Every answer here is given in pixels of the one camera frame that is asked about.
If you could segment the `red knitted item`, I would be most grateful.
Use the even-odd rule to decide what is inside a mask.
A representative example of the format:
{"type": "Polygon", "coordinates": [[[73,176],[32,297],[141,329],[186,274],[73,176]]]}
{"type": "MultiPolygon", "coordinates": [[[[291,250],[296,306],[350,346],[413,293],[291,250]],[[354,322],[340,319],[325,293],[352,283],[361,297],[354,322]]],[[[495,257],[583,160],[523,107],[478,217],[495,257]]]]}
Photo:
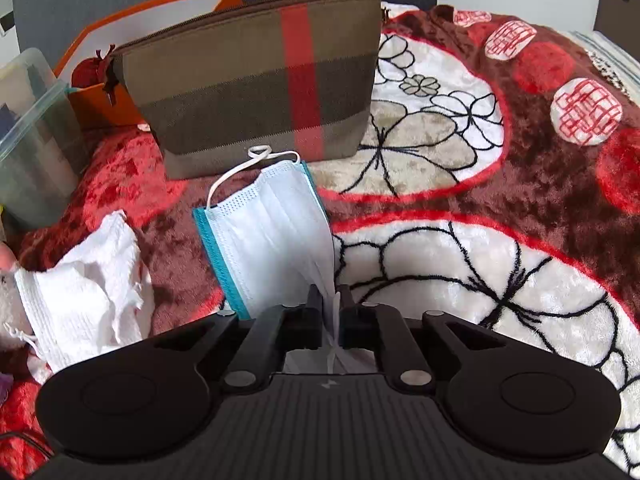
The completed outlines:
{"type": "Polygon", "coordinates": [[[92,58],[82,60],[73,70],[70,85],[75,89],[88,89],[106,84],[107,90],[111,91],[117,84],[113,68],[114,50],[115,45],[111,44],[105,53],[98,49],[92,58]]]}

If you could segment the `white plush toy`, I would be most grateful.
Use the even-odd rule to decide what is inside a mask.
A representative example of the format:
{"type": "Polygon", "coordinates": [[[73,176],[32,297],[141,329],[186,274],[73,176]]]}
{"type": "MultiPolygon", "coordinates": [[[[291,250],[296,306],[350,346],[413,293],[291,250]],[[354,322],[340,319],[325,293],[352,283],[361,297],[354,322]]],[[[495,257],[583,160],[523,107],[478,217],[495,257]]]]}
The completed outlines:
{"type": "Polygon", "coordinates": [[[0,246],[1,351],[9,352],[24,347],[26,340],[34,333],[15,281],[15,272],[20,270],[21,266],[5,242],[1,242],[0,246]]]}

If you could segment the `brown wooden door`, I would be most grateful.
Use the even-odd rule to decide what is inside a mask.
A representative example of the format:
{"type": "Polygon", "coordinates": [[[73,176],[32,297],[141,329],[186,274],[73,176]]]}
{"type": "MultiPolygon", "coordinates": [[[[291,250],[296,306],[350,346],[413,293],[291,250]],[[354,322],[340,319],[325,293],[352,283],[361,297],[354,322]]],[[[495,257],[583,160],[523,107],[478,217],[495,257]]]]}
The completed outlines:
{"type": "Polygon", "coordinates": [[[599,0],[594,29],[639,58],[639,0],[599,0]]]}

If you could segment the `purple fleece cloth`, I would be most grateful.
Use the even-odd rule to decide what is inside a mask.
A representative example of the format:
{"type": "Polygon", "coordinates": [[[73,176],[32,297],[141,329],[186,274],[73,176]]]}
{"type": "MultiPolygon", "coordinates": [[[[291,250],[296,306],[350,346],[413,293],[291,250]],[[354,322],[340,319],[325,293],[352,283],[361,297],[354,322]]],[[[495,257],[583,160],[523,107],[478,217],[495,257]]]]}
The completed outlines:
{"type": "Polygon", "coordinates": [[[14,377],[11,374],[0,373],[0,405],[2,405],[11,393],[14,377]]]}

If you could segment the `red brown floral blanket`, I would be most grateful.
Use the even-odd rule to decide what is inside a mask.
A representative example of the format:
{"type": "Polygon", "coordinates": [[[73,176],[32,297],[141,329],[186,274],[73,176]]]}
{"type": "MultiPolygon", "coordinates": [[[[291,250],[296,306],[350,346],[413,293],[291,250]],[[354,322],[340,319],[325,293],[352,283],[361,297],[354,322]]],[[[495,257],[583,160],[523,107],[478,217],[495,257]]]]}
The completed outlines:
{"type": "Polygon", "coordinates": [[[314,166],[337,281],[359,338],[401,333],[434,378],[270,372],[201,432],[145,460],[194,401],[178,384],[132,464],[44,440],[18,382],[1,411],[3,478],[634,479],[639,474],[639,110],[548,28],[513,60],[515,24],[460,27],[446,6],[392,18],[353,160],[314,166]]]}

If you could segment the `white cotton cloth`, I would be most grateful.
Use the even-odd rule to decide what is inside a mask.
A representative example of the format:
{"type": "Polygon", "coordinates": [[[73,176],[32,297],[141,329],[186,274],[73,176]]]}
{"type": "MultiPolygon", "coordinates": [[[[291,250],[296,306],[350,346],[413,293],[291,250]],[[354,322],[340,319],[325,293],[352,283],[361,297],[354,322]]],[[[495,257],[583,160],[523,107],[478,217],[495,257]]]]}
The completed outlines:
{"type": "Polygon", "coordinates": [[[32,332],[26,344],[52,372],[142,341],[155,310],[149,269],[126,214],[100,226],[53,268],[15,272],[32,332]]]}

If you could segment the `clear plastic storage box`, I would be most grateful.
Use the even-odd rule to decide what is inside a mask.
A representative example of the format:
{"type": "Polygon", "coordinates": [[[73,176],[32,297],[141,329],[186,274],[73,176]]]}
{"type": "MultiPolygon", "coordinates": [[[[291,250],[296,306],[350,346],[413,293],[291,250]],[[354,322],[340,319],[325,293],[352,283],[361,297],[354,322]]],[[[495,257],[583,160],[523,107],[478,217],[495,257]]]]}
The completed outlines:
{"type": "Polygon", "coordinates": [[[61,218],[88,164],[67,90],[35,48],[1,69],[1,205],[23,230],[61,218]]]}

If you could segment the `blue white face mask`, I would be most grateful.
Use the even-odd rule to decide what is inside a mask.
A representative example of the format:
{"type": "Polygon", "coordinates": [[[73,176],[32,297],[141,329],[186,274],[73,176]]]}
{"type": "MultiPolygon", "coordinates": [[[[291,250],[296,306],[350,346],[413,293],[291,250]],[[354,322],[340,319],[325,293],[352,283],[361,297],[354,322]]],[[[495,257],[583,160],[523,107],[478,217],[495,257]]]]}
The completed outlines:
{"type": "Polygon", "coordinates": [[[206,254],[224,292],[224,310],[242,320],[270,307],[298,307],[311,287],[320,292],[321,347],[296,350],[285,361],[293,373],[364,374],[374,370],[366,350],[338,348],[340,294],[334,283],[335,256],[328,217],[306,164],[296,151],[252,146],[247,159],[210,187],[259,167],[253,183],[193,217],[206,254]]]}

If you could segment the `white striped towel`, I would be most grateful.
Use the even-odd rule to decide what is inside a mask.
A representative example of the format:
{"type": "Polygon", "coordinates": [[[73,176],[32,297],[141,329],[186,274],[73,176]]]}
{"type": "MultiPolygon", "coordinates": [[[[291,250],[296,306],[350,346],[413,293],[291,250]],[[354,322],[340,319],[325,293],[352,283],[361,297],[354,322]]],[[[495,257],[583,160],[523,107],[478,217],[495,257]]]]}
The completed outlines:
{"type": "Polygon", "coordinates": [[[639,62],[600,32],[563,32],[581,46],[593,66],[616,89],[632,102],[639,104],[639,62]]]}

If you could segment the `brown plaid zipper pouch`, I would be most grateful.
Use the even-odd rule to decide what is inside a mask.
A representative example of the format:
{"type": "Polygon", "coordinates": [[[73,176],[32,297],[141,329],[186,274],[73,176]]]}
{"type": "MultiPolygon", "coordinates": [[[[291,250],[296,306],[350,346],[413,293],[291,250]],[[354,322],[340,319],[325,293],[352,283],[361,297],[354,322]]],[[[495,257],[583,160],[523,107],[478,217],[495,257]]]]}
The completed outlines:
{"type": "Polygon", "coordinates": [[[262,0],[117,47],[116,89],[148,123],[166,176],[221,174],[249,148],[349,158],[367,130],[381,0],[262,0]]]}

